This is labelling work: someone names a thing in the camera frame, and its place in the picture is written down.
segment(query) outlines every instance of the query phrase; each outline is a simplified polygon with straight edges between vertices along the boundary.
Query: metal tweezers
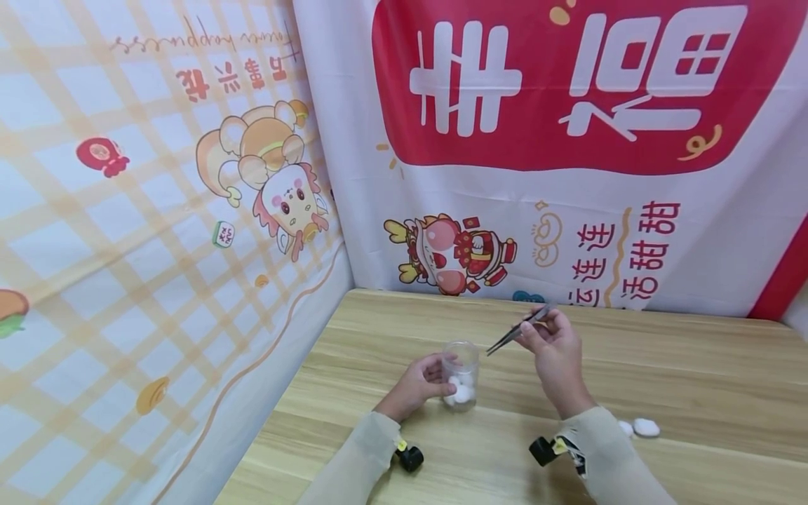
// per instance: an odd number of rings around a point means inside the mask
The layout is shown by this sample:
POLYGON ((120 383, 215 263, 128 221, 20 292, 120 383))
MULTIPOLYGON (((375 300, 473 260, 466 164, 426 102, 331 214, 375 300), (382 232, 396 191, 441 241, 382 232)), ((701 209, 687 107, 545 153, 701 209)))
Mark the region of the metal tweezers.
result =
MULTIPOLYGON (((541 319, 542 319, 544 316, 546 316, 547 314, 549 314, 550 310, 553 310, 553 309, 555 309, 555 308, 556 308, 556 304, 554 304, 554 303, 547 303, 547 304, 545 304, 545 306, 544 306, 544 307, 541 307, 541 308, 540 308, 540 309, 539 309, 539 310, 538 310, 538 311, 537 311, 535 314, 530 315, 530 316, 527 316, 525 319, 523 319, 523 320, 522 320, 522 322, 529 322, 530 324, 534 324, 534 323, 540 322, 540 321, 541 321, 541 319)), ((489 348, 488 348, 488 351, 486 351, 486 356, 491 356, 491 355, 492 355, 492 354, 494 354, 496 351, 498 351, 499 349, 501 349, 501 348, 502 348, 502 347, 503 347, 505 344, 507 344, 507 343, 511 342, 513 339, 515 339, 516 337, 518 337, 519 335, 521 335, 521 334, 522 334, 522 330, 520 330, 520 329, 519 329, 519 326, 520 326, 520 325, 516 325, 516 326, 514 326, 514 327, 513 327, 513 329, 511 329, 511 331, 508 331, 508 332, 505 334, 505 336, 504 336, 504 337, 502 337, 501 339, 499 339, 499 341, 498 341, 497 343, 495 343, 494 345, 492 345, 491 347, 489 347, 489 348)))

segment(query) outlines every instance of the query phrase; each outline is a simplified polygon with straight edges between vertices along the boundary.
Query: fabric backdrop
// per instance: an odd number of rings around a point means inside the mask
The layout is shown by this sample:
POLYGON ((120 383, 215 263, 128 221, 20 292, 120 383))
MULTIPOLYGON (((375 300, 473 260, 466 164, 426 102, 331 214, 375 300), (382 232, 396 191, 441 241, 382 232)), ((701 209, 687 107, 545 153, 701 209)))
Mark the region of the fabric backdrop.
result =
POLYGON ((0 61, 0 503, 211 503, 350 288, 291 2, 0 2, 0 61))
POLYGON ((805 283, 807 0, 294 6, 359 286, 779 320, 805 283))

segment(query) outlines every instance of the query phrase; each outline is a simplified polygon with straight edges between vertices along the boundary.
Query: yellow clip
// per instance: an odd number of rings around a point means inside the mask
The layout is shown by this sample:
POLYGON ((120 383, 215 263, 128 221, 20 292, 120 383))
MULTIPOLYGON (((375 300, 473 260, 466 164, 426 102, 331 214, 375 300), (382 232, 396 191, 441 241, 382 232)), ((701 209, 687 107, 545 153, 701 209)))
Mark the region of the yellow clip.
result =
POLYGON ((567 451, 569 451, 569 449, 567 448, 564 439, 559 437, 553 440, 553 454, 555 454, 556 456, 561 456, 564 452, 567 451))

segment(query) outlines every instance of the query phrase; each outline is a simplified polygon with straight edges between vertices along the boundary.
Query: sleeve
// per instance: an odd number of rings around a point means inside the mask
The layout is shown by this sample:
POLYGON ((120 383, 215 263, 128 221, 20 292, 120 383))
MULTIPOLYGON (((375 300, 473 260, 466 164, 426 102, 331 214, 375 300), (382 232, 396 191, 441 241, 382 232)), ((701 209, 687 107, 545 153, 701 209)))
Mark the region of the sleeve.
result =
POLYGON ((400 429, 398 423, 377 412, 364 416, 297 504, 365 505, 390 467, 400 429))
POLYGON ((603 407, 567 419, 559 436, 598 505, 675 505, 603 407))

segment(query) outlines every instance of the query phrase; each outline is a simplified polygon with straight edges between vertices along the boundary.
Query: clear plastic cup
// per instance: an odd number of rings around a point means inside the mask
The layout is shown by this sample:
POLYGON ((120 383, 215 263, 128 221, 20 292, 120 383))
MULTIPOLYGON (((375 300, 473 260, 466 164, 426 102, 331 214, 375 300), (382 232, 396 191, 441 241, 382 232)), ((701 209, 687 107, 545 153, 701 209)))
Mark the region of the clear plastic cup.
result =
POLYGON ((480 352, 471 342, 457 340, 444 347, 444 382, 457 387, 452 396, 444 397, 444 404, 454 412, 466 412, 477 405, 477 379, 480 365, 480 352), (456 355, 450 360, 448 355, 456 355))

